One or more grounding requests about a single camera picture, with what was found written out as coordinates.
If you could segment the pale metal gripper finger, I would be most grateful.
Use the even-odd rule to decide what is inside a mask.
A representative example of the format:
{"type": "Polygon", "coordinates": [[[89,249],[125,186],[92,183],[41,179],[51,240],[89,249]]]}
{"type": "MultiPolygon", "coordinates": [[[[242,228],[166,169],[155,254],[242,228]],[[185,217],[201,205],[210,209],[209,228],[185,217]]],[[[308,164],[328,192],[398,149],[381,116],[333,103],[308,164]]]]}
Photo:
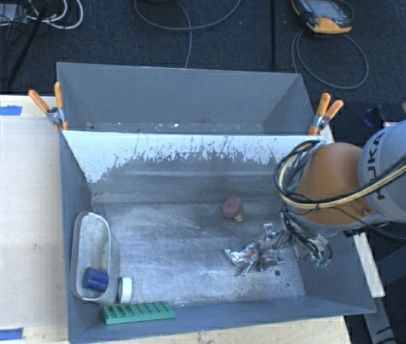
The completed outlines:
{"type": "Polygon", "coordinates": [[[284,263],[285,260],[281,254],[281,251],[279,249],[270,248],[261,251],[258,269],[267,270],[271,267],[278,266],[284,263]]]}
{"type": "Polygon", "coordinates": [[[284,240],[285,230],[284,228],[274,229],[272,223],[263,224],[264,235],[263,243],[264,245],[281,245],[284,240]]]}

